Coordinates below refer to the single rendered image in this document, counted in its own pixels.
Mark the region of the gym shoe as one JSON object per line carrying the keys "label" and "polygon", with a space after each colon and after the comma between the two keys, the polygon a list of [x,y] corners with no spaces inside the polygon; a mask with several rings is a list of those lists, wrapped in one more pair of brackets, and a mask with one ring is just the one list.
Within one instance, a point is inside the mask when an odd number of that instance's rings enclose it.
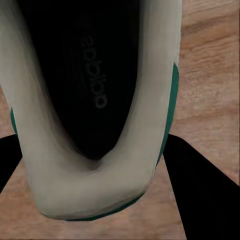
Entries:
{"label": "gym shoe", "polygon": [[0,84],[46,218],[94,221],[150,188],[179,89],[183,0],[0,0]]}

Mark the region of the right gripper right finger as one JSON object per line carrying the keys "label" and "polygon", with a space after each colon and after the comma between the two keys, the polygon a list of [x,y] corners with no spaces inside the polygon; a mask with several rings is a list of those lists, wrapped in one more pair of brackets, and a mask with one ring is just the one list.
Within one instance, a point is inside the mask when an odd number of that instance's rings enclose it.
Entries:
{"label": "right gripper right finger", "polygon": [[240,240],[240,187],[178,136],[163,156],[187,240]]}

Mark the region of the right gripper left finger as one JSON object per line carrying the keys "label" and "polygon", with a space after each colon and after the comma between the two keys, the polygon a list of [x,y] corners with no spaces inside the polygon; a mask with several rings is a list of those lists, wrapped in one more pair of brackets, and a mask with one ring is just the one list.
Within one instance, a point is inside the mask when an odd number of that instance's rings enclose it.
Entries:
{"label": "right gripper left finger", "polygon": [[0,193],[22,157],[21,147],[16,134],[0,138]]}

